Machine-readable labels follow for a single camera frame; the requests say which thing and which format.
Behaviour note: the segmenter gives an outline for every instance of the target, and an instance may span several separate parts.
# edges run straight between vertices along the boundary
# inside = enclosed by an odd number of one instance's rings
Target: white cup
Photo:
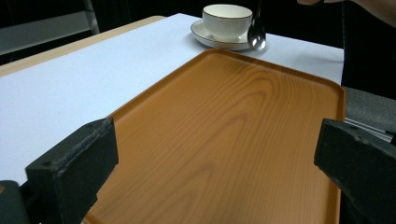
[[[236,5],[210,5],[204,7],[204,27],[213,38],[222,42],[236,41],[251,24],[253,13],[246,7]]]

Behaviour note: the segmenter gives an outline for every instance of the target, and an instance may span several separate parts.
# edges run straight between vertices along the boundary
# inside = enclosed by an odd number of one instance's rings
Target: white saucer
[[[193,23],[191,26],[191,31],[199,42],[214,49],[242,50],[249,48],[248,32],[241,35],[234,42],[218,41],[213,39],[212,34],[206,30],[202,20]]]

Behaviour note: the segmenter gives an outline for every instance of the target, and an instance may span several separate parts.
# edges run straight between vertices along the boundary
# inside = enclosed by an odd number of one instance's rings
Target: table surface
[[[151,17],[1,66],[0,179],[22,184],[24,168],[67,135],[209,49],[191,33],[198,20]],[[264,52],[238,52],[340,84],[342,49],[270,34],[267,42]]]

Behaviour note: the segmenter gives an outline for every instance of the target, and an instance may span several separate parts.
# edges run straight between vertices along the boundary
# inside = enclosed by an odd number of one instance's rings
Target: metal spoon
[[[262,11],[262,0],[259,0],[257,13],[247,31],[247,42],[251,49],[260,51],[265,48],[265,27],[262,23],[260,13]]]

